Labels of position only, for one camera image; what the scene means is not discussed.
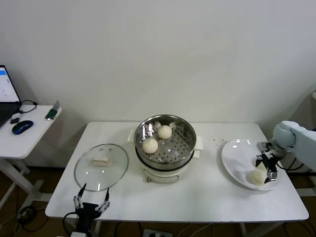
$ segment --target white plate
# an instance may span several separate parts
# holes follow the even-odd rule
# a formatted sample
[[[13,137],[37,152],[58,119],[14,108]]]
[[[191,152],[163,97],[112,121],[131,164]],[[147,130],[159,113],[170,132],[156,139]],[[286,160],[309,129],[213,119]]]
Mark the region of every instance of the white plate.
[[[279,183],[281,172],[276,181],[264,185],[255,185],[248,180],[249,173],[256,169],[256,155],[260,155],[257,142],[235,139],[225,144],[222,150],[222,161],[228,173],[239,183],[254,190],[271,190]]]

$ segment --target steamed bun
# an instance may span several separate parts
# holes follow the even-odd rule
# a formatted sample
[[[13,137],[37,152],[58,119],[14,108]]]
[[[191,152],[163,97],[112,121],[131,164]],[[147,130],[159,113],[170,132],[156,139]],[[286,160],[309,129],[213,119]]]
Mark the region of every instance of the steamed bun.
[[[266,172],[261,170],[252,170],[249,173],[249,181],[255,185],[264,185],[266,178]]]
[[[158,129],[158,136],[162,139],[168,139],[172,135],[172,129],[168,125],[163,125]]]
[[[158,149],[158,142],[154,138],[146,139],[143,142],[143,151],[147,154],[155,153]]]

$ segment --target cooker handle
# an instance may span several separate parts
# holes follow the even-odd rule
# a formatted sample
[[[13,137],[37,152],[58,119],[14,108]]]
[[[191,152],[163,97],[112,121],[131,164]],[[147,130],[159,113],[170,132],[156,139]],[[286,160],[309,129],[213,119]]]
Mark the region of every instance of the cooker handle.
[[[199,158],[200,151],[203,151],[203,138],[197,136],[196,145],[194,146],[193,158]]]
[[[134,133],[135,133],[135,130],[131,129],[131,131],[129,132],[129,136],[127,138],[128,142],[134,142]]]

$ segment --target laptop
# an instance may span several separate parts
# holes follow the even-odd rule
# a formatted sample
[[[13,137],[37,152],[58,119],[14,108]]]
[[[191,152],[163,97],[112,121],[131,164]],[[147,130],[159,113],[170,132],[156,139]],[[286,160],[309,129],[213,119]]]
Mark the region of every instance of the laptop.
[[[19,110],[21,101],[4,65],[0,65],[0,127]]]

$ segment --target laptop screen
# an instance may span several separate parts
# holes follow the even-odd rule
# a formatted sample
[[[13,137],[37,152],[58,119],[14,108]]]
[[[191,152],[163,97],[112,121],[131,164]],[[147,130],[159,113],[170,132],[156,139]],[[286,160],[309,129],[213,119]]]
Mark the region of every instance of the laptop screen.
[[[19,102],[19,97],[4,67],[0,67],[0,102]]]

